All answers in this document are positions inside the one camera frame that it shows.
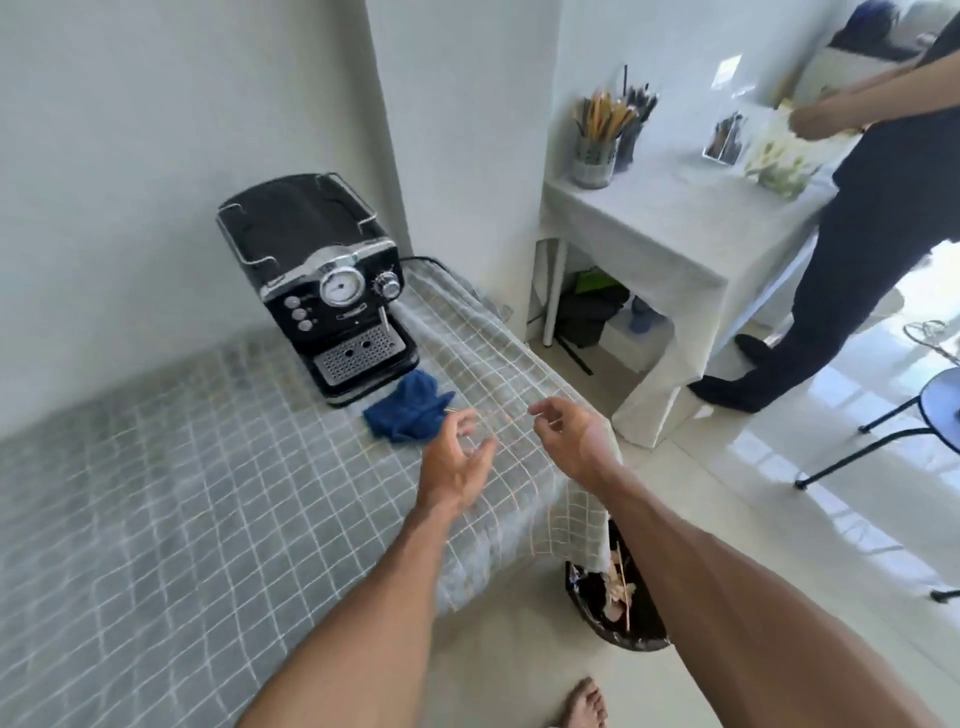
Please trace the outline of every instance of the black coffee machine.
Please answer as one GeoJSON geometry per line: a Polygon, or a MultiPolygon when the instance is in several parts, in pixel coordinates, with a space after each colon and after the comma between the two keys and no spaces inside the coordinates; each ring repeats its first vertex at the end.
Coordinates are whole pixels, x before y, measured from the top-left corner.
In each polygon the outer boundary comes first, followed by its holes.
{"type": "Polygon", "coordinates": [[[403,290],[396,243],[340,175],[258,184],[223,203],[217,222],[327,402],[349,404],[417,366],[389,312],[403,290]]]}

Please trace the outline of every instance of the black metal leg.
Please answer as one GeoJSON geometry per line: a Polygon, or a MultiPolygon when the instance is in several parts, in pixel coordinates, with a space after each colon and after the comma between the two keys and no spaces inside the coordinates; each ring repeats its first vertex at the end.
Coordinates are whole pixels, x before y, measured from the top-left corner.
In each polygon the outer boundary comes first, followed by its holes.
{"type": "Polygon", "coordinates": [[[930,592],[930,598],[934,601],[940,602],[941,604],[946,604],[955,596],[960,596],[960,589],[953,589],[949,592],[938,592],[936,589],[934,589],[932,592],[930,592]]]}
{"type": "Polygon", "coordinates": [[[805,491],[806,486],[808,486],[810,483],[816,482],[820,478],[826,477],[827,475],[840,470],[844,466],[850,465],[850,463],[852,463],[854,460],[859,460],[864,455],[869,455],[875,449],[880,449],[887,443],[892,443],[894,440],[899,440],[901,437],[911,437],[913,435],[929,435],[932,433],[933,433],[933,430],[930,427],[915,427],[914,429],[905,429],[905,430],[901,430],[900,432],[894,432],[892,435],[887,435],[886,437],[880,438],[875,443],[871,443],[863,450],[860,450],[858,452],[855,452],[853,455],[845,457],[843,460],[837,463],[834,463],[829,468],[825,468],[824,470],[821,470],[819,473],[807,478],[806,480],[795,481],[794,487],[799,488],[802,491],[805,491]]]}
{"type": "Polygon", "coordinates": [[[885,415],[883,415],[883,417],[878,417],[878,418],[876,418],[876,419],[875,419],[873,422],[871,422],[869,425],[861,425],[861,426],[858,427],[857,429],[860,430],[861,432],[864,432],[864,433],[870,432],[870,430],[872,430],[872,429],[873,429],[874,427],[876,427],[877,425],[882,425],[882,424],[885,423],[887,420],[889,420],[891,417],[894,417],[895,415],[899,415],[899,413],[902,412],[904,409],[907,409],[908,407],[912,407],[912,406],[913,406],[914,404],[916,404],[918,401],[920,401],[920,397],[919,397],[919,396],[913,398],[913,399],[910,400],[910,401],[904,402],[904,403],[901,404],[899,407],[897,407],[897,409],[892,409],[892,410],[890,410],[890,411],[887,412],[885,415]]]}

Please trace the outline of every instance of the person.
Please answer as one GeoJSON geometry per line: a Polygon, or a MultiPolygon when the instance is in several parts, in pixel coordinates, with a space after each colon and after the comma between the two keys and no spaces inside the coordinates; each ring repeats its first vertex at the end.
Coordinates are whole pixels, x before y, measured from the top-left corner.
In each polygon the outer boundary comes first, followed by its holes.
{"type": "MultiPolygon", "coordinates": [[[[839,619],[684,521],[626,468],[605,421],[550,398],[530,407],[557,466],[610,511],[674,645],[725,726],[934,726],[937,718],[839,619]]],[[[240,728],[408,728],[430,651],[441,552],[477,499],[496,442],[464,450],[474,413],[449,415],[423,452],[416,505],[383,558],[262,688],[240,728]]],[[[564,728],[606,728],[596,684],[571,694],[564,728]]]]}
{"type": "Polygon", "coordinates": [[[793,325],[773,348],[745,334],[756,367],[741,379],[704,376],[701,400],[755,413],[815,375],[937,243],[960,234],[960,14],[920,62],[882,73],[790,116],[804,139],[870,129],[833,176],[793,325]]]}

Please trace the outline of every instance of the silver knob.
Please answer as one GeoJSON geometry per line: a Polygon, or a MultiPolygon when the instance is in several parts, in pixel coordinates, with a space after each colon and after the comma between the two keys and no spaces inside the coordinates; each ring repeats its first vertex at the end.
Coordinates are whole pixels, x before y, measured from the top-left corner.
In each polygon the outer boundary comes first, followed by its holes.
{"type": "Polygon", "coordinates": [[[400,295],[400,281],[396,273],[381,273],[373,282],[373,290],[387,301],[392,301],[400,295]]]}

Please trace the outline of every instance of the bare foot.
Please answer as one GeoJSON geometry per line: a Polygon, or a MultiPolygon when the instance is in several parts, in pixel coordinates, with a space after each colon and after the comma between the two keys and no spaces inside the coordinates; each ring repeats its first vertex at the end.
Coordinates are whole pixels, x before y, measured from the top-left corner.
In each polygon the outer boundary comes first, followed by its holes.
{"type": "Polygon", "coordinates": [[[607,728],[607,705],[600,688],[587,677],[567,699],[563,728],[607,728]]]}

